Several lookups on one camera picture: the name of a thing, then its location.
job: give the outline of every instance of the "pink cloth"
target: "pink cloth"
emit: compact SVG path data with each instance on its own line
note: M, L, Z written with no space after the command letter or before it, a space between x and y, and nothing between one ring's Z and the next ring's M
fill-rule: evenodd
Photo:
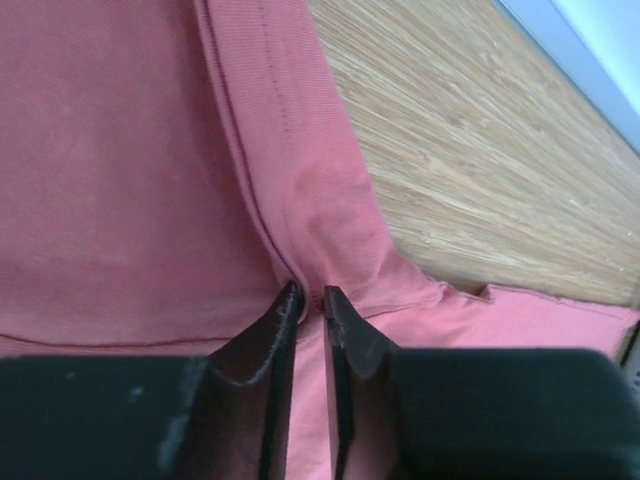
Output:
M584 346L637 312L425 277L303 0L5 0L0 354L209 353L295 278L288 478L329 478L326 284L402 345Z

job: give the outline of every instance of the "pink fabric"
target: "pink fabric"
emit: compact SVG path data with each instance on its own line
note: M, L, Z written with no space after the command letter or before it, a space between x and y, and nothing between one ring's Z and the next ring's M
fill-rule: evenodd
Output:
M329 478L326 284L403 345L584 346L637 312L399 255L303 0L5 0L0 354L208 353L295 278L288 478Z

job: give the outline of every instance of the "wooden surface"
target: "wooden surface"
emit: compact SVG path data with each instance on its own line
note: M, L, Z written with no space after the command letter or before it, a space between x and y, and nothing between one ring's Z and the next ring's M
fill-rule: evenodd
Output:
M311 0L387 222L429 275L640 300L640 159L489 0Z

